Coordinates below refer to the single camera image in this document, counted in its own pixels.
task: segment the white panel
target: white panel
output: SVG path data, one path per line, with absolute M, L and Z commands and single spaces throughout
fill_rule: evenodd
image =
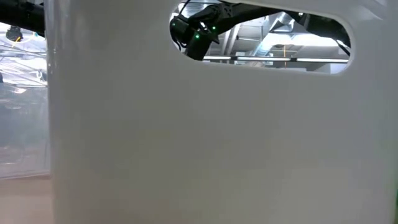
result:
M 46 2 L 56 224 L 393 222 L 398 2 L 263 1 L 345 19 L 349 68 L 195 62 L 178 0 Z

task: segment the floor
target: floor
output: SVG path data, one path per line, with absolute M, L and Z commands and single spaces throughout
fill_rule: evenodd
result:
M 53 224 L 50 177 L 0 181 L 2 224 Z

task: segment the oval cutout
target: oval cutout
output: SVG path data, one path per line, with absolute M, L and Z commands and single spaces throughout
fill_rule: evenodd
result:
M 176 48 L 194 60 L 336 74 L 351 54 L 334 19 L 243 3 L 182 2 L 170 17 Z

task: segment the robotic arm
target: robotic arm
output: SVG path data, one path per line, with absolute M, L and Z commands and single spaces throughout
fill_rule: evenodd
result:
M 195 60 L 203 60 L 210 44 L 220 43 L 218 35 L 232 29 L 236 24 L 282 11 L 242 3 L 223 2 L 210 5 L 189 18 L 181 14 L 175 16 L 170 21 L 170 33 L 177 45 L 186 48 L 185 55 Z M 343 26 L 333 19 L 314 15 L 300 16 L 298 12 L 292 11 L 284 12 L 299 24 L 305 25 L 310 33 L 340 40 L 348 47 L 351 46 Z

